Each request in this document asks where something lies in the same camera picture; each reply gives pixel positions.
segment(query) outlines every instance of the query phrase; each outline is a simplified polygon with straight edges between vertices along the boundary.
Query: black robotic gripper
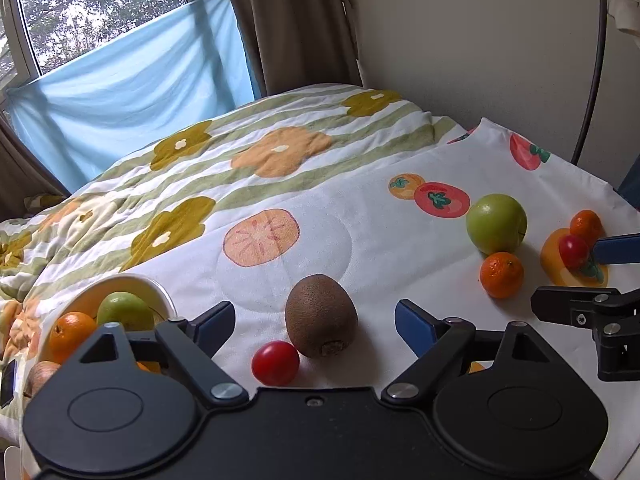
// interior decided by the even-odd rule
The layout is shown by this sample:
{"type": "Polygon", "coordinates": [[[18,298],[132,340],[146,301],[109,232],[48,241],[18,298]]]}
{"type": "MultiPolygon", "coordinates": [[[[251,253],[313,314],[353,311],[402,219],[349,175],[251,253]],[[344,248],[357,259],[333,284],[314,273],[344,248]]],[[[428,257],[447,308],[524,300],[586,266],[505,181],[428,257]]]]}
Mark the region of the black robotic gripper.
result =
{"type": "Polygon", "coordinates": [[[231,303],[152,332],[107,323],[26,409],[38,478],[593,478],[607,413],[532,327],[476,330],[409,300],[395,321],[418,359],[380,398],[259,388],[252,399],[211,360],[234,330],[231,303]],[[469,374],[472,361],[493,364],[469,374]]]}

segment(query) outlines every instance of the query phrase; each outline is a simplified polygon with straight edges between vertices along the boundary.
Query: brown curtain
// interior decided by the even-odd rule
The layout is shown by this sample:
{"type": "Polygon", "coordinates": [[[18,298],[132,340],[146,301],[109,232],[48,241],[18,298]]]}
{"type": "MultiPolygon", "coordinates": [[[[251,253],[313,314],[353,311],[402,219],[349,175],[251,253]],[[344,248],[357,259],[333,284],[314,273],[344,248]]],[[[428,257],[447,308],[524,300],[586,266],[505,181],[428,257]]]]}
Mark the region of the brown curtain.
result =
{"type": "Polygon", "coordinates": [[[314,83],[361,85],[342,0],[231,0],[263,95],[314,83]]]}
{"type": "Polygon", "coordinates": [[[23,216],[24,199],[39,193],[68,196],[0,116],[0,221],[23,216]]]}

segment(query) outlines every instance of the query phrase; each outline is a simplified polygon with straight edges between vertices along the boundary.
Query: bed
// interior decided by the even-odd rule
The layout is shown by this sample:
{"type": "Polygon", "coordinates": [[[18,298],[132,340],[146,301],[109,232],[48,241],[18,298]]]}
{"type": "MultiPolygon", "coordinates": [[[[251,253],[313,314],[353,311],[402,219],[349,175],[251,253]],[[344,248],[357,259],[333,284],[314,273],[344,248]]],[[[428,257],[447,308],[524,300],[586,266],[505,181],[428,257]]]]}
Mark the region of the bed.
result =
{"type": "MultiPolygon", "coordinates": [[[[640,231],[638,213],[605,182],[489,120],[470,134],[392,91],[316,85],[194,124],[121,159],[62,204],[0,224],[3,360],[18,359],[3,436],[21,440],[25,374],[60,311],[97,280],[118,272],[153,278],[187,318],[232,301],[236,331],[214,360],[254,391],[251,356],[287,338],[291,287],[322,273],[350,294],[359,332],[335,359],[303,359],[294,386],[379,390],[396,377],[415,359],[393,327],[401,298],[481,329],[523,319],[606,406],[609,434],[592,471],[613,479],[640,442],[640,384],[598,381],[590,333],[537,322],[529,307],[533,290],[552,280],[636,288],[638,266],[581,276],[554,260],[549,240],[585,208],[600,215],[607,235],[640,231]],[[529,227],[516,254],[525,283],[514,298],[495,302],[482,290],[482,256],[463,212],[413,200],[429,183],[471,203],[501,192],[523,205],[529,227]],[[249,241],[236,236],[243,230],[249,241]]],[[[32,474],[33,459],[23,456],[32,474]]]]}

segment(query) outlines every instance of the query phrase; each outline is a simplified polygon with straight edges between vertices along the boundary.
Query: bowl of fruit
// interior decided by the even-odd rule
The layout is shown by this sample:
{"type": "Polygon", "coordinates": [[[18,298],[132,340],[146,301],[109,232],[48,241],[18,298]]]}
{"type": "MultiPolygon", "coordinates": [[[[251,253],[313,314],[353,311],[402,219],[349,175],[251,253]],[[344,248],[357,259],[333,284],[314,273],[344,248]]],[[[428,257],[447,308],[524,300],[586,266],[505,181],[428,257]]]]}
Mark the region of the bowl of fruit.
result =
{"type": "MultiPolygon", "coordinates": [[[[120,274],[99,280],[73,298],[53,323],[38,363],[30,370],[25,395],[35,395],[98,326],[118,322],[128,332],[152,330],[174,316],[177,313],[167,292],[145,276],[120,274]]],[[[138,365],[159,372],[158,363],[138,365]]]]}

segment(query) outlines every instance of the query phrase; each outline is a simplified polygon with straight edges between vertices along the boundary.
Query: light blue fabric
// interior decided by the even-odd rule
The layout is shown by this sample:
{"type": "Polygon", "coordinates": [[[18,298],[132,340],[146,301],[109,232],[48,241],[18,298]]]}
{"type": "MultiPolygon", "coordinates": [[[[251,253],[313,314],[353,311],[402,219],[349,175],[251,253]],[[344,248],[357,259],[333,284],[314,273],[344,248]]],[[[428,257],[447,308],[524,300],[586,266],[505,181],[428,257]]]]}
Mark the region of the light blue fabric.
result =
{"type": "Polygon", "coordinates": [[[71,192],[127,153],[254,100],[229,0],[181,6],[7,93],[18,136],[71,192]]]}

